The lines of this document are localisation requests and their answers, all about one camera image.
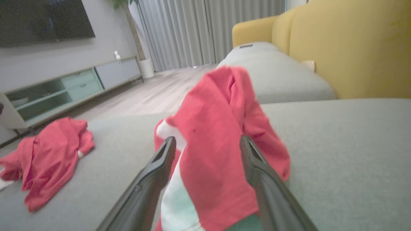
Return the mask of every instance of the gray sofa cushion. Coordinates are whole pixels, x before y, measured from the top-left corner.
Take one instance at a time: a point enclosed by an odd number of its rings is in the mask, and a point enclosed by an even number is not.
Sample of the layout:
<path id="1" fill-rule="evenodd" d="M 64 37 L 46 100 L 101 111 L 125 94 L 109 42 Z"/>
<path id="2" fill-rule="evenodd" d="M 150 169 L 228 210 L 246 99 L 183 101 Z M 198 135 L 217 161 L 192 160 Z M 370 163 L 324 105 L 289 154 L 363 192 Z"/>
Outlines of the gray sofa cushion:
<path id="1" fill-rule="evenodd" d="M 336 99 L 324 79 L 268 42 L 235 47 L 222 65 L 246 68 L 261 104 Z"/>
<path id="2" fill-rule="evenodd" d="M 411 100 L 262 105 L 291 155 L 291 191 L 319 230 L 411 229 Z M 39 212 L 21 182 L 0 192 L 1 230 L 93 231 L 154 154 L 166 114 L 90 122 L 96 149 Z"/>

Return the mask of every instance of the sofa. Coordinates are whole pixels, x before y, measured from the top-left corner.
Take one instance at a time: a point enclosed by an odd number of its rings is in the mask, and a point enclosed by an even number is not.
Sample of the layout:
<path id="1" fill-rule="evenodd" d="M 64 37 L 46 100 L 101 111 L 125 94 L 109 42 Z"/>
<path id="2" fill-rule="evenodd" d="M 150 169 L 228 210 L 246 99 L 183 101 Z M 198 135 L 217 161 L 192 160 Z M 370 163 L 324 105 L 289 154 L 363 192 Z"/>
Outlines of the sofa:
<path id="1" fill-rule="evenodd" d="M 220 65 L 249 71 L 289 150 L 287 185 L 319 230 L 411 230 L 411 33 L 401 30 L 411 25 L 410 6 L 311 0 L 233 28 L 235 48 Z M 395 22 L 391 30 L 384 20 Z M 254 53 L 239 47 L 250 43 Z M 317 72 L 303 60 L 314 60 Z M 90 121 L 96 149 L 39 212 L 27 212 L 21 183 L 0 192 L 1 229 L 95 230 L 154 154 L 154 128 L 170 114 Z M 229 230 L 257 226 L 246 218 Z"/>

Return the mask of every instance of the curtain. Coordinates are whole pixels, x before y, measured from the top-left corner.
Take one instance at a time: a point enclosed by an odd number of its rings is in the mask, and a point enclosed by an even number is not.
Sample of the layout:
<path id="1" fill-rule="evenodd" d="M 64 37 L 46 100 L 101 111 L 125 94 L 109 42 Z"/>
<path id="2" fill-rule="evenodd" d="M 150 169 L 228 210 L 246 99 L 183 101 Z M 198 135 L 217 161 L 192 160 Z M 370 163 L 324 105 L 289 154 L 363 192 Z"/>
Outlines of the curtain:
<path id="1" fill-rule="evenodd" d="M 139 0 L 156 71 L 218 63 L 236 23 L 278 15 L 284 0 Z"/>

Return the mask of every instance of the plant trunk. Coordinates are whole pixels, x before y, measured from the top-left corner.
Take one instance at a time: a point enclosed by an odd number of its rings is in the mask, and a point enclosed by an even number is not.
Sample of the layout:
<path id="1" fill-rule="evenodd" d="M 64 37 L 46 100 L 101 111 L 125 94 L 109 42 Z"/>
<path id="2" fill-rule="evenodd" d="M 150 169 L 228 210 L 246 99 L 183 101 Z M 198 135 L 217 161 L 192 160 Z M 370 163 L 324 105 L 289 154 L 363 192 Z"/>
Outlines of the plant trunk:
<path id="1" fill-rule="evenodd" d="M 130 25 L 130 29 L 131 29 L 131 33 L 133 34 L 134 42 L 136 43 L 137 54 L 138 54 L 138 55 L 137 55 L 137 60 L 138 60 L 138 61 L 145 60 L 145 55 L 144 55 L 143 47 L 141 46 L 140 38 L 139 38 L 139 35 L 137 34 L 137 29 L 136 29 L 136 26 L 135 26 L 135 24 L 134 24 L 134 20 L 133 20 L 133 18 L 131 17 L 131 13 L 130 13 L 130 10 L 129 10 L 129 8 L 128 8 L 128 3 L 127 3 L 127 2 L 124 2 L 124 3 L 122 4 L 122 7 L 123 7 L 123 9 L 124 9 L 124 13 L 126 14 L 127 21 L 128 21 L 128 23 L 129 23 L 129 25 Z"/>

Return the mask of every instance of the red cloth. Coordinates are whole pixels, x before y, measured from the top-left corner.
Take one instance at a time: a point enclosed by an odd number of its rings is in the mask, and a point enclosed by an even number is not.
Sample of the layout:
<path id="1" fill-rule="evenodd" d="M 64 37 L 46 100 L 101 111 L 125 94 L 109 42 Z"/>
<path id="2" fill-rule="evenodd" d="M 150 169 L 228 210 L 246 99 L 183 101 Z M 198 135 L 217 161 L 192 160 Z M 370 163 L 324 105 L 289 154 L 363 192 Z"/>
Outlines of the red cloth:
<path id="1" fill-rule="evenodd" d="M 24 138 L 17 150 L 0 159 L 3 180 L 23 178 L 24 203 L 30 212 L 41 209 L 74 174 L 78 150 L 94 147 L 85 120 L 63 118 L 47 125 L 37 136 Z"/>
<path id="2" fill-rule="evenodd" d="M 207 73 L 186 95 L 178 112 L 159 123 L 155 148 L 176 131 L 184 137 L 180 142 L 183 150 L 179 150 L 177 139 L 168 185 L 171 189 L 165 191 L 156 230 L 221 231 L 258 211 L 255 191 L 246 182 L 241 161 L 243 134 L 252 137 L 283 180 L 290 174 L 288 151 L 255 100 L 248 73 L 241 67 L 221 67 Z M 178 208 L 173 198 L 180 205 L 189 203 L 179 197 L 182 191 L 174 177 L 182 179 L 199 222 L 192 219 L 194 222 L 180 225 L 190 220 L 190 215 Z"/>

